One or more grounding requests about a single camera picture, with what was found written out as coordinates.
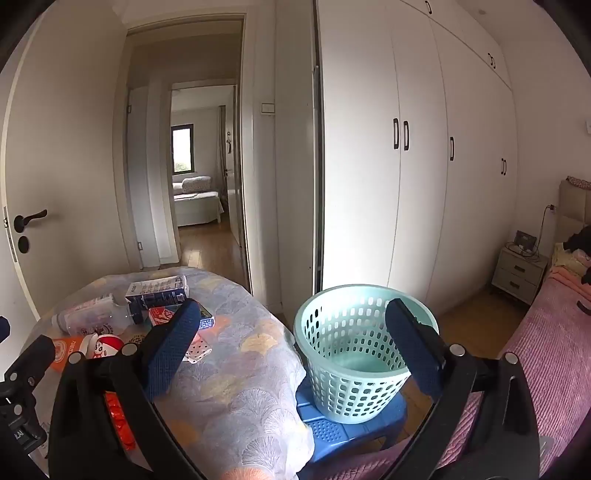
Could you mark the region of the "blue white milk carton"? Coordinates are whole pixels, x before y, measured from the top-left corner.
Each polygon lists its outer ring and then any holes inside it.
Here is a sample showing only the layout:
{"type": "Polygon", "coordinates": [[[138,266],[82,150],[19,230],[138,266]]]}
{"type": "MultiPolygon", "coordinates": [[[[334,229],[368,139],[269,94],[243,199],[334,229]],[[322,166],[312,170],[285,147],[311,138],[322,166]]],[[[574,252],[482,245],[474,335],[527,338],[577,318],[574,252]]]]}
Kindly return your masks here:
{"type": "Polygon", "coordinates": [[[188,296],[189,287],[186,277],[176,275],[133,282],[125,293],[125,300],[133,322],[140,324],[150,308],[180,305],[188,296]]]}

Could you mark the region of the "playing card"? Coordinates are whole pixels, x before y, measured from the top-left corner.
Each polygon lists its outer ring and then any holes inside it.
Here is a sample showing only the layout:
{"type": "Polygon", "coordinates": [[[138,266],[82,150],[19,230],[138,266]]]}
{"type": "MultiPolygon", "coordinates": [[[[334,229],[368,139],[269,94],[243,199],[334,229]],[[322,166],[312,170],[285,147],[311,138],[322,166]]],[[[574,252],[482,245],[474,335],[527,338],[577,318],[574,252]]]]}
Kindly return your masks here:
{"type": "Polygon", "coordinates": [[[211,354],[211,351],[211,346],[207,344],[204,338],[197,334],[188,346],[183,357],[183,362],[187,362],[191,365],[197,364],[207,355],[211,354]]]}

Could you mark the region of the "red jelly cup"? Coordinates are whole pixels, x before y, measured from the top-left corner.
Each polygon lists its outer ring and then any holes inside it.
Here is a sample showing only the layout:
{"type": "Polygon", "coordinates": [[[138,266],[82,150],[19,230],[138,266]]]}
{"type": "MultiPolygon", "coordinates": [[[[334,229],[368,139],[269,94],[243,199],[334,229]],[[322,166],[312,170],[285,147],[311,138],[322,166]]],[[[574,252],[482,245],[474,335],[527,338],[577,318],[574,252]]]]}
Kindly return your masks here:
{"type": "Polygon", "coordinates": [[[168,323],[178,311],[180,305],[158,306],[148,310],[148,319],[152,326],[168,323]]]}

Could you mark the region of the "red white packet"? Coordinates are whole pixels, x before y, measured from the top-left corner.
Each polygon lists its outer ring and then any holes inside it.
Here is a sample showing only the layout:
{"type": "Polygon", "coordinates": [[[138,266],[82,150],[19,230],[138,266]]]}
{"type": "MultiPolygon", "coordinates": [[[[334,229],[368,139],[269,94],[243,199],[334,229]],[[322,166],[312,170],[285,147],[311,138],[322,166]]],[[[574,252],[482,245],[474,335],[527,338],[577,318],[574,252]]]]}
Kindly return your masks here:
{"type": "Polygon", "coordinates": [[[96,359],[116,355],[123,347],[124,342],[114,334],[93,334],[89,338],[86,358],[96,359]]]}

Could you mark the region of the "light blue laundry basket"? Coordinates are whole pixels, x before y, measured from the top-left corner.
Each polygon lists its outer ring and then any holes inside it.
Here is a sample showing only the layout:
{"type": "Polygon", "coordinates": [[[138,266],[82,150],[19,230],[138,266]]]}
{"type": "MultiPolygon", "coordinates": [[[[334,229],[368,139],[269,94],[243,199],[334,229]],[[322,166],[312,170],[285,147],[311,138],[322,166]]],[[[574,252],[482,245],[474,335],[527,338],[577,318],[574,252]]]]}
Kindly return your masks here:
{"type": "Polygon", "coordinates": [[[315,406],[329,420],[372,420],[411,376],[387,329],[386,311],[394,299],[402,300],[419,323],[439,329],[422,302],[376,285],[332,287],[298,309],[295,341],[307,359],[315,406]]]}

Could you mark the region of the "clear plastic bottle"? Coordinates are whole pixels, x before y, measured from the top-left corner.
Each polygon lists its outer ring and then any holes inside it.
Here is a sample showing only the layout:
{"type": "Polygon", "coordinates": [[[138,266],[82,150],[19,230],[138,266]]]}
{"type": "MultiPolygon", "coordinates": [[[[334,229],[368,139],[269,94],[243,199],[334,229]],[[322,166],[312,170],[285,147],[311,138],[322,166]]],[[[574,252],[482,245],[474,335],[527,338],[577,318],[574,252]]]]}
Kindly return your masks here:
{"type": "Polygon", "coordinates": [[[119,335],[134,324],[127,305],[118,304],[112,294],[71,307],[51,318],[54,327],[70,336],[119,335]]]}

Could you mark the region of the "patterned grey table cloth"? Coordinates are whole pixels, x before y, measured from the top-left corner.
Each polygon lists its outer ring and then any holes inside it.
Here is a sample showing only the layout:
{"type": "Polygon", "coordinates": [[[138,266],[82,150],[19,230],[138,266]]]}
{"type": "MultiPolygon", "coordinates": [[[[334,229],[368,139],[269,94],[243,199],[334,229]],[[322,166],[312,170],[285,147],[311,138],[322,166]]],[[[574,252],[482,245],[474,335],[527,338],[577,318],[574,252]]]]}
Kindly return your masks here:
{"type": "Polygon", "coordinates": [[[213,316],[201,334],[211,353],[180,364],[158,412],[208,479],[297,478],[314,453],[297,414],[304,365],[290,330],[242,285],[189,267],[105,276],[46,312],[27,340],[62,337],[52,318],[64,310],[107,294],[122,302],[131,283],[176,275],[213,316]]]}

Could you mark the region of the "orange white snack packet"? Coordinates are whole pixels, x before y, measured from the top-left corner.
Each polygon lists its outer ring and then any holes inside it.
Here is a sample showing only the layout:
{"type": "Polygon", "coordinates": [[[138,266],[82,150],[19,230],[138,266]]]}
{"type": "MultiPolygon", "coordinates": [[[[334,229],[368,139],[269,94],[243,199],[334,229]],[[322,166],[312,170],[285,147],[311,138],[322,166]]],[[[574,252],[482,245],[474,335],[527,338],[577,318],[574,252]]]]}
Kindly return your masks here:
{"type": "Polygon", "coordinates": [[[67,363],[68,357],[74,352],[79,352],[85,358],[90,358],[89,345],[91,339],[91,335],[53,339],[54,360],[50,368],[61,373],[67,363]]]}

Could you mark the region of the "white bedside table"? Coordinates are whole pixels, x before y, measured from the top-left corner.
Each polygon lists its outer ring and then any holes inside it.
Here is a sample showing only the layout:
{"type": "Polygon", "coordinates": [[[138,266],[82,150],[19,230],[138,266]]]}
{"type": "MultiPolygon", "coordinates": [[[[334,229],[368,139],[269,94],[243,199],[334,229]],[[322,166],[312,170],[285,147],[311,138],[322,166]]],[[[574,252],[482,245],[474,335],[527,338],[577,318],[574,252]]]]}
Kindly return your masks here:
{"type": "Polygon", "coordinates": [[[548,262],[548,258],[543,255],[526,257],[503,247],[493,274],[492,285],[531,305],[541,288],[548,262]]]}

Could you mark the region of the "pink bed cover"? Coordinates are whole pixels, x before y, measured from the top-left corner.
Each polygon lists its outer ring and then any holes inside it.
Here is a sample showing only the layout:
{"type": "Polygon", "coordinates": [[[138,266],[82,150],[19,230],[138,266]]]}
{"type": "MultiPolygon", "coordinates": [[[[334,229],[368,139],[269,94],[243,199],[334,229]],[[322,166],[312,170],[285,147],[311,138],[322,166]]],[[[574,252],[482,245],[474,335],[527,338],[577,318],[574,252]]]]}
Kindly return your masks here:
{"type": "Polygon", "coordinates": [[[590,411],[590,288],[551,273],[530,308],[484,289],[438,317],[442,336],[475,356],[514,352],[523,364],[541,441],[540,473],[558,462],[590,411]]]}

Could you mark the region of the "white bed far room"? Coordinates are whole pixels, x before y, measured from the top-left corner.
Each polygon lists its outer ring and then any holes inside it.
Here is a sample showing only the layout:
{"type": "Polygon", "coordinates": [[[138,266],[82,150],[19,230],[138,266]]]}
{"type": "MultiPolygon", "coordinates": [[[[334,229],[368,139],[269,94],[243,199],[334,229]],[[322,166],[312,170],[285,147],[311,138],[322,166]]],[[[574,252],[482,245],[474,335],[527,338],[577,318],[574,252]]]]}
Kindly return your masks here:
{"type": "Polygon", "coordinates": [[[173,182],[173,202],[178,227],[221,223],[223,206],[211,176],[193,176],[173,182]]]}

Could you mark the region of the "black remote on bed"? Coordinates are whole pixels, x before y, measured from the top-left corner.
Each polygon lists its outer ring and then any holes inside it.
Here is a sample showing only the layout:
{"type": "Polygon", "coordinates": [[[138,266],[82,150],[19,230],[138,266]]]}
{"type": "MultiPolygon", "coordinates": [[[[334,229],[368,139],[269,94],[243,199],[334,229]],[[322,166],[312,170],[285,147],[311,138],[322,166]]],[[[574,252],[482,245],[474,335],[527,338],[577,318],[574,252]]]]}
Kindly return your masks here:
{"type": "Polygon", "coordinates": [[[585,315],[591,316],[591,309],[585,306],[581,301],[578,301],[576,305],[585,315]]]}

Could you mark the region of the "dark framed window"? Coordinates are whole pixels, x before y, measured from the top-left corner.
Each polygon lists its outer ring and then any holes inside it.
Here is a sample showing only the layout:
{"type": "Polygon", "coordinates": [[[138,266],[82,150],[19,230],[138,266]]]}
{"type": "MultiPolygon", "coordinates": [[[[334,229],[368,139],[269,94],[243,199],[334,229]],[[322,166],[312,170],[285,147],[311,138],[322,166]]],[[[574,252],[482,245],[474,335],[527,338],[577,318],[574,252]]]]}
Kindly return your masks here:
{"type": "Polygon", "coordinates": [[[193,127],[191,124],[171,128],[171,151],[174,174],[193,170],[193,127]]]}

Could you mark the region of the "white wardrobe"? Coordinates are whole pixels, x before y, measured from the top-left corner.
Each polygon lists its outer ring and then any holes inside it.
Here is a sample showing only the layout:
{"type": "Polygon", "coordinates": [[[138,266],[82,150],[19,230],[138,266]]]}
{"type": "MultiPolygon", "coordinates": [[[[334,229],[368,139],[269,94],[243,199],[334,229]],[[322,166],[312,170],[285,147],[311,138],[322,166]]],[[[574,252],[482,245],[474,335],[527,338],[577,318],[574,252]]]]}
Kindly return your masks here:
{"type": "Polygon", "coordinates": [[[517,127],[500,46],[457,1],[317,5],[321,284],[442,312],[490,280],[511,226],[517,127]]]}

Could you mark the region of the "white light switch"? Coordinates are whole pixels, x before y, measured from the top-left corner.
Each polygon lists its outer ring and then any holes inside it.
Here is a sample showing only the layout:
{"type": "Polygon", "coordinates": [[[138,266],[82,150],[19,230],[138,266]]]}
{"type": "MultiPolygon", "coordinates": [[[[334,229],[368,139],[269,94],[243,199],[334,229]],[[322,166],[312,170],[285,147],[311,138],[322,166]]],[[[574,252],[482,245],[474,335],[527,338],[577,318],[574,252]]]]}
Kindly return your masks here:
{"type": "Polygon", "coordinates": [[[271,102],[263,102],[260,104],[260,113],[263,115],[274,115],[276,114],[276,105],[271,102]]]}

